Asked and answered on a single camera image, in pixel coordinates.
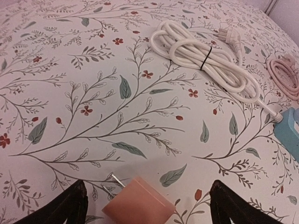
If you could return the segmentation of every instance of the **floral bedsheet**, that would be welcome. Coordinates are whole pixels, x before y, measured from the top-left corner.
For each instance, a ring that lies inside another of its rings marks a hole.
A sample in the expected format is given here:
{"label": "floral bedsheet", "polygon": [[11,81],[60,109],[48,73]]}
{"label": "floral bedsheet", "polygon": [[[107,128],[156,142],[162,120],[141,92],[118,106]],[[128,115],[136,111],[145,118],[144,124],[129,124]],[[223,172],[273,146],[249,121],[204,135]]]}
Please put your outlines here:
{"label": "floral bedsheet", "polygon": [[86,223],[136,175],[175,203],[168,223],[211,223],[220,179],[254,207],[299,223],[298,163],[258,105],[235,101],[203,72],[152,52],[174,20],[213,48],[232,26],[242,66],[275,110],[297,104],[266,62],[298,47],[260,10],[228,0],[23,0],[0,10],[0,224],[34,212],[76,179],[88,189]]}

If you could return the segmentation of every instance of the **black cable tie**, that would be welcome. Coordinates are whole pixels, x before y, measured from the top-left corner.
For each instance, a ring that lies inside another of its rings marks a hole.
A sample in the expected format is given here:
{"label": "black cable tie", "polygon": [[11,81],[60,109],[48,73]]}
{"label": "black cable tie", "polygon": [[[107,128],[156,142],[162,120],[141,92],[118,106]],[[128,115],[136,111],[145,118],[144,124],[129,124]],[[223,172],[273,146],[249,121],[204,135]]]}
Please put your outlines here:
{"label": "black cable tie", "polygon": [[206,60],[207,60],[207,58],[209,57],[209,55],[210,55],[211,52],[212,52],[212,47],[211,47],[209,53],[207,54],[207,56],[206,56],[204,62],[202,63],[200,70],[202,70],[202,67],[204,67],[204,64],[206,63]]}

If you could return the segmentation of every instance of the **coiled pink cable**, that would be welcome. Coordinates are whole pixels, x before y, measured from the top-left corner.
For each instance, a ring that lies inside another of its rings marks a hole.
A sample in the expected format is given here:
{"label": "coiled pink cable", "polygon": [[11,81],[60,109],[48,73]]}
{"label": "coiled pink cable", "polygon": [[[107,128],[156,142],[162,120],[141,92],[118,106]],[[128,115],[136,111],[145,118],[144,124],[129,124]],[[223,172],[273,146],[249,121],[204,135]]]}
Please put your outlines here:
{"label": "coiled pink cable", "polygon": [[[270,73],[273,81],[291,100],[299,100],[299,81],[295,69],[295,63],[295,59],[291,55],[285,55],[282,59],[273,59],[267,63],[268,72]],[[286,83],[277,70],[285,72],[291,79],[293,86]]]}

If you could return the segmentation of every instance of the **pink charger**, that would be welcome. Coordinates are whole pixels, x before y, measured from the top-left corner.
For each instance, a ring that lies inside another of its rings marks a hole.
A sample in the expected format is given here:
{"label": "pink charger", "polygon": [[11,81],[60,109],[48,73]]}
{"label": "pink charger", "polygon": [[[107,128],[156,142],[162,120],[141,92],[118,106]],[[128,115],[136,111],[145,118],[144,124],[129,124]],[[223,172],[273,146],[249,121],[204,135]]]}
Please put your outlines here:
{"label": "pink charger", "polygon": [[175,209],[172,203],[138,176],[102,211],[117,224],[165,224]]}

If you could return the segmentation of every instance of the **white wall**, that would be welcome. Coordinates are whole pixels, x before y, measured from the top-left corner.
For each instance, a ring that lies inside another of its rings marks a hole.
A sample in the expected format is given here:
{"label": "white wall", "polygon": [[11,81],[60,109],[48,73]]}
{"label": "white wall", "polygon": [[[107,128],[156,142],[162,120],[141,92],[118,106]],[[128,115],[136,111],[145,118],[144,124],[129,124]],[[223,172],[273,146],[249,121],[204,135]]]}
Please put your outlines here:
{"label": "white wall", "polygon": [[299,45],[298,0],[279,0],[270,17]]}

